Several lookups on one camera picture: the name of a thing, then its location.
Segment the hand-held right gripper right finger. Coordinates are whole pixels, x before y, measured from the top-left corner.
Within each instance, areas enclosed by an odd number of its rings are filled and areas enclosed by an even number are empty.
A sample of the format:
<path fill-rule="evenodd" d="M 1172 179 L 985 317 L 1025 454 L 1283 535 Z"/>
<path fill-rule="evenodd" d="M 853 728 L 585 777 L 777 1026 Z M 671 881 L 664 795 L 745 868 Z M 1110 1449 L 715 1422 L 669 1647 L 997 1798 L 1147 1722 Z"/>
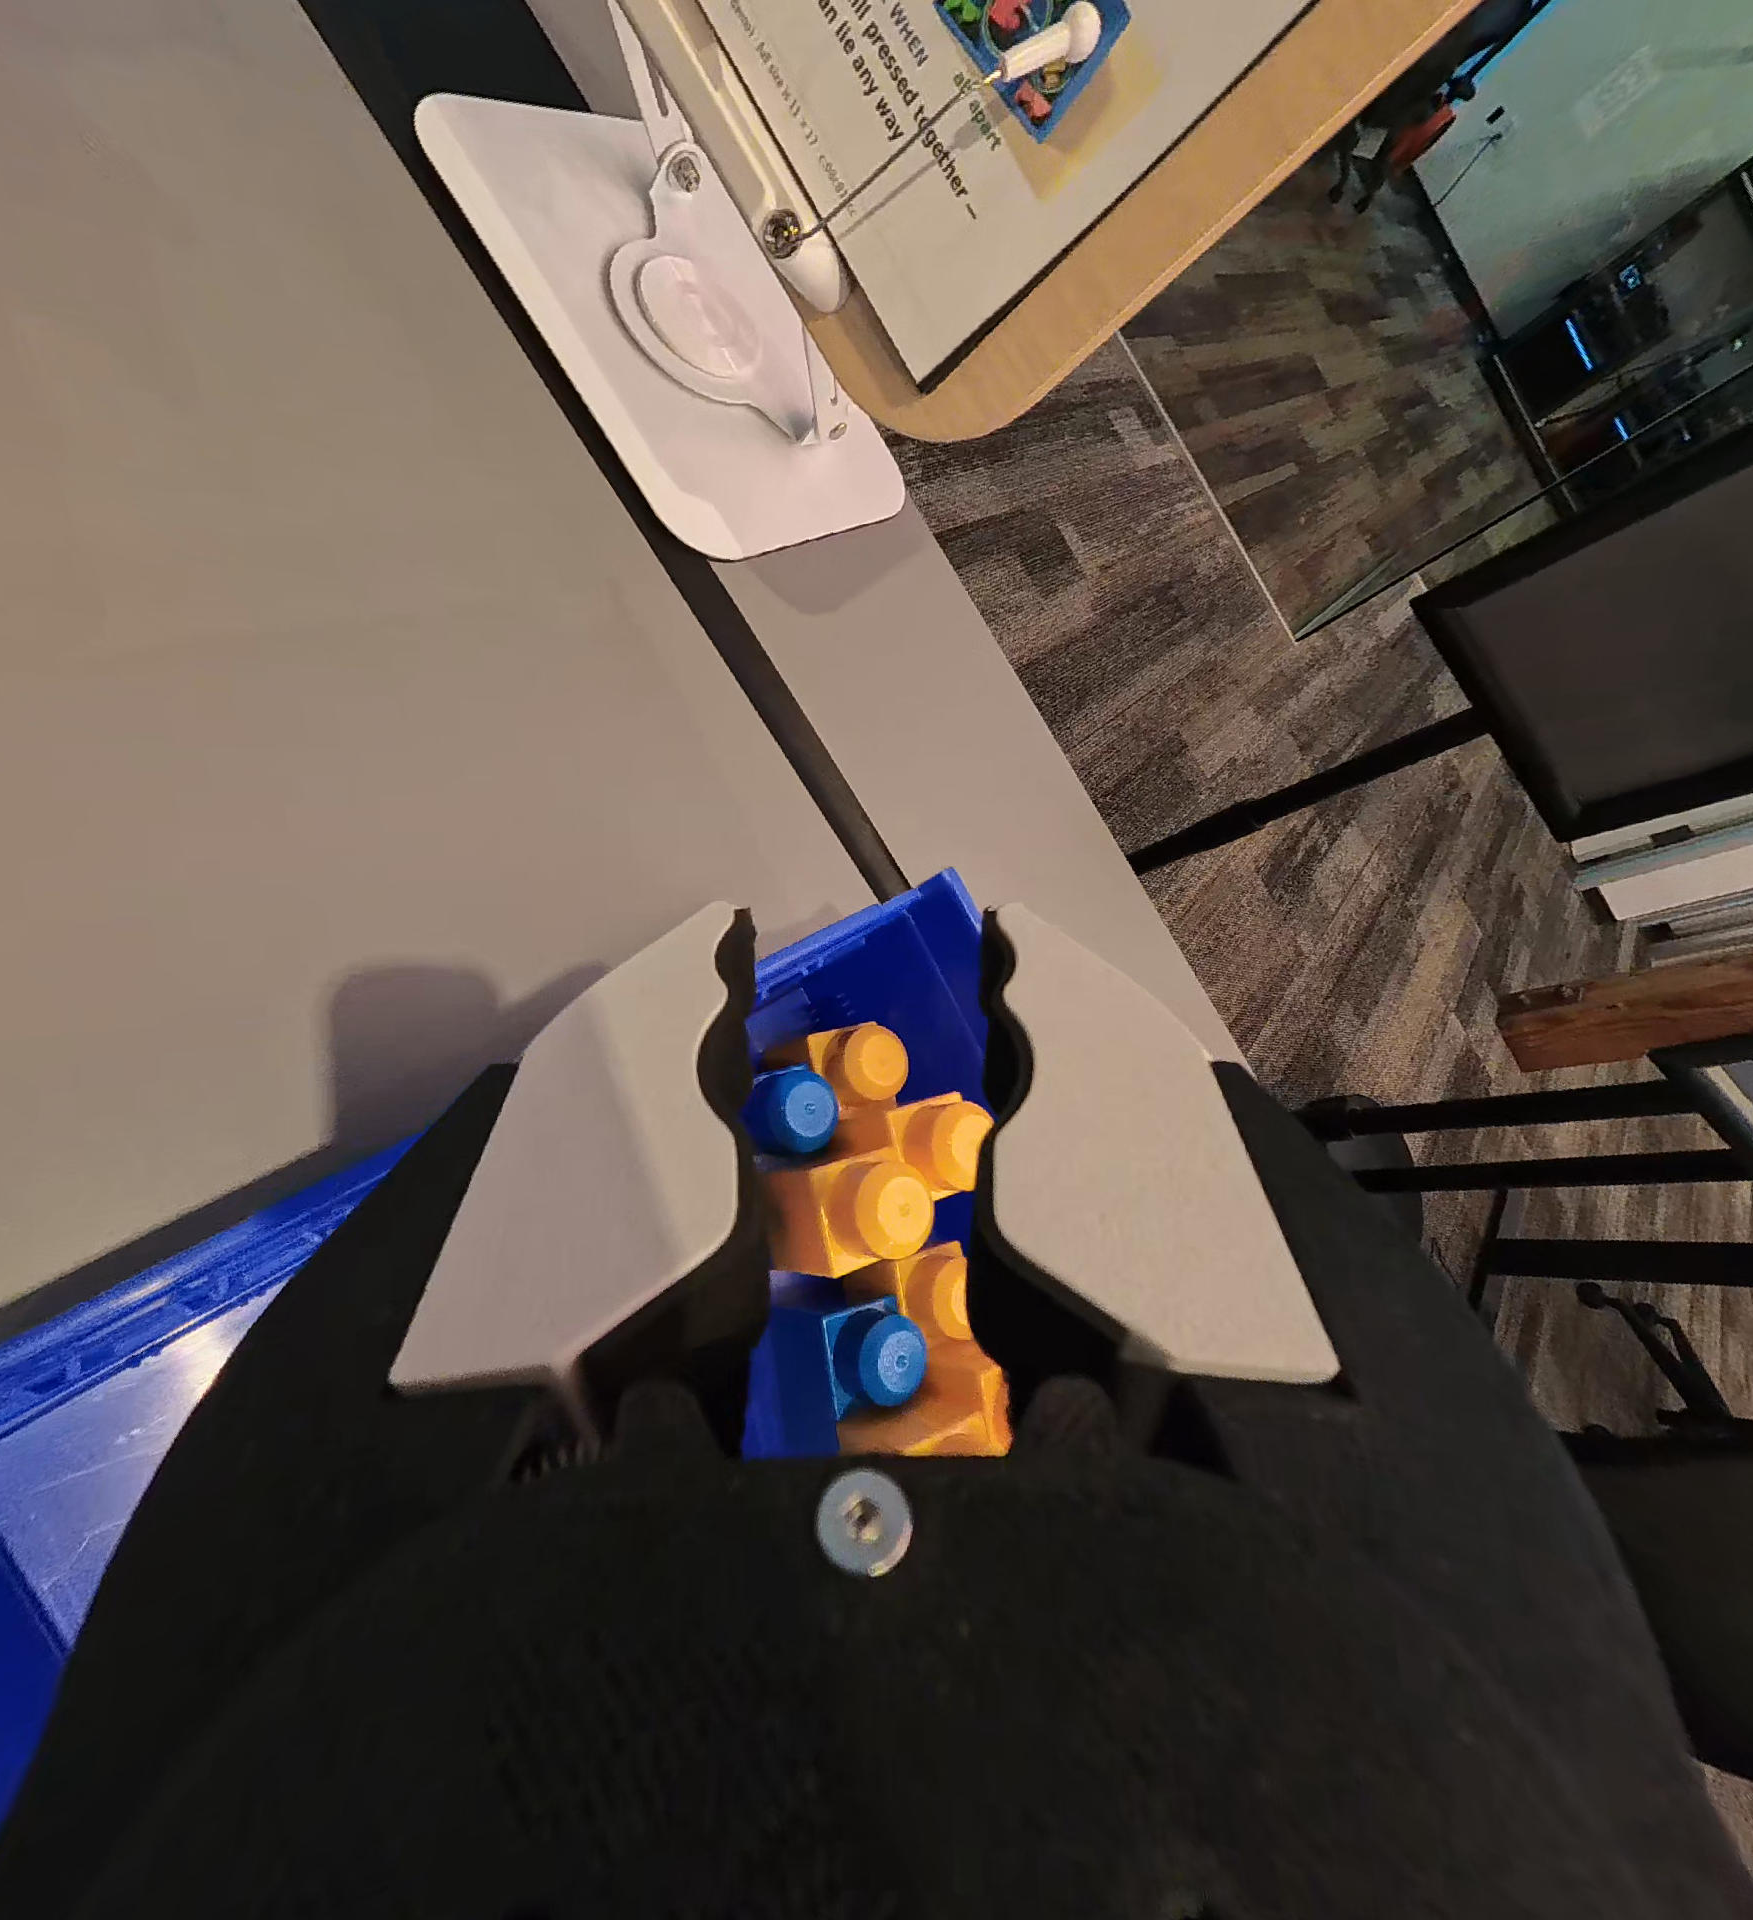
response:
<path fill-rule="evenodd" d="M 1199 1033 L 1028 905 L 985 912 L 980 1007 L 997 1124 L 968 1297 L 1014 1429 L 1056 1378 L 1145 1404 L 1183 1378 L 1338 1383 Z"/>

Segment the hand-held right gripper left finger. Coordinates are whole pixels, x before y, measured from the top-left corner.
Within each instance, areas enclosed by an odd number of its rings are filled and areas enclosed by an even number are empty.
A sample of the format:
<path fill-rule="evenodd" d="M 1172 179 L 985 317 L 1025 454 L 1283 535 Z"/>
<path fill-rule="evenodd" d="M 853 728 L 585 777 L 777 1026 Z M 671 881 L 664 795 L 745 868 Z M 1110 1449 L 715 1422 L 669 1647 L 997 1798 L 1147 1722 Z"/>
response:
<path fill-rule="evenodd" d="M 719 899 L 526 1044 L 393 1357 L 403 1394 L 543 1385 L 578 1429 L 692 1388 L 742 1429 L 766 1203 L 742 1129 L 755 922 Z"/>

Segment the blue mega block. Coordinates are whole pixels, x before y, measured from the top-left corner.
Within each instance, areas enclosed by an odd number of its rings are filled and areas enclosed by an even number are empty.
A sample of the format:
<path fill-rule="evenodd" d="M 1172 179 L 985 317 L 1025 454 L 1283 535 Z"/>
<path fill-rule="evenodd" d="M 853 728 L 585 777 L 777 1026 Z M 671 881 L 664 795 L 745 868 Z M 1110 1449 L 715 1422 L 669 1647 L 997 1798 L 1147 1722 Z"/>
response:
<path fill-rule="evenodd" d="M 859 1410 L 904 1408 L 917 1398 L 928 1373 L 928 1338 L 896 1297 L 826 1311 L 816 1331 L 833 1422 Z"/>
<path fill-rule="evenodd" d="M 822 1154 L 839 1125 L 837 1090 L 810 1067 L 775 1067 L 755 1078 L 742 1125 L 756 1154 L 807 1159 Z"/>

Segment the blue plastic bin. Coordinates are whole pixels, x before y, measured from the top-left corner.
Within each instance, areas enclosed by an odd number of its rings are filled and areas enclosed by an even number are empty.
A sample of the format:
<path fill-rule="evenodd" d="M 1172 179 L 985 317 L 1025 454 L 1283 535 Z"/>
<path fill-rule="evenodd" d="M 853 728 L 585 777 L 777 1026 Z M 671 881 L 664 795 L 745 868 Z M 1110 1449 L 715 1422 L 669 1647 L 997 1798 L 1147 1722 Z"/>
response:
<path fill-rule="evenodd" d="M 981 1098 L 981 909 L 948 868 L 756 957 L 752 1057 L 890 1026 L 908 1094 Z M 167 1448 L 277 1292 L 415 1146 L 396 1141 L 0 1343 L 0 1821 L 99 1579 Z"/>

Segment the black easel with grey board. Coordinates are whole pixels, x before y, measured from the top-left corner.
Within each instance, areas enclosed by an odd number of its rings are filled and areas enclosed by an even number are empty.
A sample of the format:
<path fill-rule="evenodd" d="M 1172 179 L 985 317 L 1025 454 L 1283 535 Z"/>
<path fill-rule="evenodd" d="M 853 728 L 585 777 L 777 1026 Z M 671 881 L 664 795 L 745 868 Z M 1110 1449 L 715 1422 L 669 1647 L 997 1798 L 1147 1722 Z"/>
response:
<path fill-rule="evenodd" d="M 1490 1191 L 1490 1222 L 1468 1280 L 1468 1301 L 1493 1320 L 1506 1280 L 1576 1283 L 1594 1300 L 1606 1284 L 1661 1283 L 1753 1292 L 1753 1242 L 1677 1242 L 1626 1236 L 1507 1236 L 1507 1198 L 1533 1189 L 1620 1186 L 1753 1186 L 1753 1038 L 1664 1045 L 1655 1074 L 1557 1091 L 1510 1091 L 1445 1100 L 1381 1102 L 1332 1094 L 1298 1108 L 1357 1186 L 1388 1203 L 1408 1225 L 1438 1191 Z M 1503 1162 L 1416 1162 L 1408 1141 L 1510 1125 L 1570 1125 L 1635 1118 L 1700 1118 L 1709 1148 L 1635 1154 L 1557 1154 Z"/>
<path fill-rule="evenodd" d="M 1488 737 L 1560 845 L 1753 792 L 1753 421 L 1423 592 L 1438 721 L 1128 856 L 1156 873 Z"/>

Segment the brown wooden plank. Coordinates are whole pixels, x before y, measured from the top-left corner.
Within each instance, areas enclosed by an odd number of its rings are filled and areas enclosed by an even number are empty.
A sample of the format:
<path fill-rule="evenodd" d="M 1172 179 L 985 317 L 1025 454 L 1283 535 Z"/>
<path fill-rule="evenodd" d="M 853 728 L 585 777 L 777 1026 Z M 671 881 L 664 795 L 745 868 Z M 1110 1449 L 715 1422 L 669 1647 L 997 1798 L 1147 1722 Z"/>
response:
<path fill-rule="evenodd" d="M 1753 1038 L 1753 953 L 1520 990 L 1500 999 L 1496 1033 L 1525 1071 Z"/>

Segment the black office chair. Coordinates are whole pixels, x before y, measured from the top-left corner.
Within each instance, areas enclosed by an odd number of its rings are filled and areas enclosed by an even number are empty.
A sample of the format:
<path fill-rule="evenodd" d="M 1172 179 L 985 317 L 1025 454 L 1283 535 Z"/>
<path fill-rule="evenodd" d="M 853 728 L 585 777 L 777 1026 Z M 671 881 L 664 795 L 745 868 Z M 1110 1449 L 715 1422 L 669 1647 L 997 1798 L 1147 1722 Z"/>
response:
<path fill-rule="evenodd" d="M 1562 1439 L 1623 1553 L 1701 1764 L 1753 1781 L 1753 1425 Z"/>

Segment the white stand base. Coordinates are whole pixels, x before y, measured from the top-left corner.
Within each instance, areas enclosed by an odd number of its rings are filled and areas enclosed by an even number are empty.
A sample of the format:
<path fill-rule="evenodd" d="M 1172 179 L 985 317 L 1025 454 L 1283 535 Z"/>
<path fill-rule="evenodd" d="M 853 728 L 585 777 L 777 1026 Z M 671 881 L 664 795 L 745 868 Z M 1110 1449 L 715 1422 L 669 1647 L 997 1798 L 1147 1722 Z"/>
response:
<path fill-rule="evenodd" d="M 534 2 L 588 108 L 435 91 L 413 127 L 483 253 L 664 525 L 712 561 L 886 524 L 880 425 L 807 329 L 839 253 L 692 2 Z"/>

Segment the wooden instruction board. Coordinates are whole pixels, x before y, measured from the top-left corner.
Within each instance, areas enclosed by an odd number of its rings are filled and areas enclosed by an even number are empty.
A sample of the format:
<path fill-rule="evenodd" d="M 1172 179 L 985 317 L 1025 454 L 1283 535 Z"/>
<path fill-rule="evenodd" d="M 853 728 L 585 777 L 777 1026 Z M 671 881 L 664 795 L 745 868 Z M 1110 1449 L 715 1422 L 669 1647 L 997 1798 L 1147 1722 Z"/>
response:
<path fill-rule="evenodd" d="M 913 440 L 1007 425 L 1468 2 L 618 2 L 822 360 Z"/>

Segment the glass window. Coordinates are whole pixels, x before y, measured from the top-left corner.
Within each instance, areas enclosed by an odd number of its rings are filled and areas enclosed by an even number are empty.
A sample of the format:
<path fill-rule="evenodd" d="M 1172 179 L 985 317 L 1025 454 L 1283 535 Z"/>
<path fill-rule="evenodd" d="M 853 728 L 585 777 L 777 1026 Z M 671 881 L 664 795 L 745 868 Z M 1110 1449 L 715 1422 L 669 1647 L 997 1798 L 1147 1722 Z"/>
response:
<path fill-rule="evenodd" d="M 1753 2 L 1542 2 L 1472 85 L 1416 174 L 1515 477 L 1404 551 L 1415 586 L 1753 421 Z"/>

